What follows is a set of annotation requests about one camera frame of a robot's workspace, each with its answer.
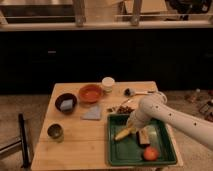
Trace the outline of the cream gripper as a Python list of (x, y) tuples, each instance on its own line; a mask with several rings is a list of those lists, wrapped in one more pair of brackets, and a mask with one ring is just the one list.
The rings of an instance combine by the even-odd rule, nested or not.
[(127, 119), (126, 125), (131, 133), (136, 133), (147, 125), (147, 116), (133, 111)]

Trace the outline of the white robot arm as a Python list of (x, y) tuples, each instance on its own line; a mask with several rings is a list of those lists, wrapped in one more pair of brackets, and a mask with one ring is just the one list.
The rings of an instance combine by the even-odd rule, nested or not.
[(182, 131), (213, 151), (213, 123), (172, 109), (166, 103), (167, 97), (162, 92), (142, 97), (137, 109), (130, 114), (127, 126), (139, 131), (155, 118)]

